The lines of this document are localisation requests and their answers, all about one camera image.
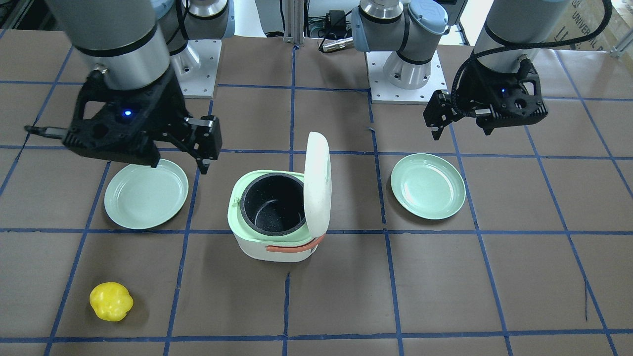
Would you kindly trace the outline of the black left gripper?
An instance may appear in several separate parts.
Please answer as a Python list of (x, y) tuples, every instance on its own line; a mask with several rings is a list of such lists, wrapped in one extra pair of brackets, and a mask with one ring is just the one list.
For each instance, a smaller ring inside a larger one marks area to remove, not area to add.
[(541, 95), (540, 77), (528, 58), (519, 60), (516, 72), (502, 74), (473, 61), (460, 79), (460, 96), (452, 104), (447, 90), (435, 90), (423, 111), (434, 140), (465, 116), (474, 117), (485, 135), (498, 128), (533, 125), (545, 119), (548, 108)]

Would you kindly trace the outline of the green plate near left arm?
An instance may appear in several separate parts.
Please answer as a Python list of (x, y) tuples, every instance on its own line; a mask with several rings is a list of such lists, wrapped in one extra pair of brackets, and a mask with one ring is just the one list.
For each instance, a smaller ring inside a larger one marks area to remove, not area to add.
[(398, 203), (427, 220), (452, 217), (465, 203), (465, 180), (456, 167), (436, 155), (405, 156), (394, 165), (390, 181)]

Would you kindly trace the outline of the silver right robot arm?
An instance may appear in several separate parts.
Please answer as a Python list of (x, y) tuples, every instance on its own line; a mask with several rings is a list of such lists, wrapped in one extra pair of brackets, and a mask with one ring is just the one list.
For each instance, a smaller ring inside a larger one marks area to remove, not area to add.
[(67, 129), (26, 127), (88, 158), (157, 167), (156, 143), (196, 160), (201, 174), (222, 147), (220, 121), (185, 104), (179, 54), (194, 40), (234, 34), (232, 0), (48, 0), (90, 72)]

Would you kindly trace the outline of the green plate near right arm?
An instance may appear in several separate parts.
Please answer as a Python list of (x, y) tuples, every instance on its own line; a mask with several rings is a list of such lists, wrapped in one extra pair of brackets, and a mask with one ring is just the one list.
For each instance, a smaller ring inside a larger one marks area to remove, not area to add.
[(157, 167), (129, 164), (114, 175), (104, 194), (108, 217), (124, 228), (142, 230), (176, 216), (188, 196), (188, 178), (172, 161)]

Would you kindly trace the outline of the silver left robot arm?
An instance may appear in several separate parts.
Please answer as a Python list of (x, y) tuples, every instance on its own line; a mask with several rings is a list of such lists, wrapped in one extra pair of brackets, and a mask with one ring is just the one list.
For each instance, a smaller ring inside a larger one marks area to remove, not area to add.
[[(465, 117), (486, 135), (497, 128), (533, 125), (548, 115), (533, 59), (568, 5), (566, 0), (496, 0), (450, 90), (435, 90), (423, 117), (439, 140)], [(450, 14), (434, 0), (362, 0), (351, 11), (353, 43), (361, 52), (389, 52), (386, 75), (403, 89), (424, 86)]]

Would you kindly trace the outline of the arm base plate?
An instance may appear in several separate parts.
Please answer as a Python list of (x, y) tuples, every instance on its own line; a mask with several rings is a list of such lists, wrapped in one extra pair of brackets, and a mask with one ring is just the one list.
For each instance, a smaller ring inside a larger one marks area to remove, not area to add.
[(214, 97), (221, 50), (220, 39), (199, 39), (188, 41), (183, 50), (171, 56), (184, 97)]
[(365, 56), (373, 103), (427, 104), (435, 91), (448, 89), (437, 52), (422, 65), (407, 63), (394, 51)]

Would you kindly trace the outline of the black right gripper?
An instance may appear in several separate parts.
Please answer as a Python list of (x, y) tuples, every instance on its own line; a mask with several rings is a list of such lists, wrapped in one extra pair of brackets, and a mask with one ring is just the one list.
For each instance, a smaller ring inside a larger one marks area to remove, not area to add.
[(115, 90), (102, 70), (92, 70), (82, 86), (62, 144), (77, 155), (156, 167), (157, 141), (169, 142), (196, 160), (201, 175), (219, 158), (219, 117), (190, 117), (172, 67), (153, 83)]

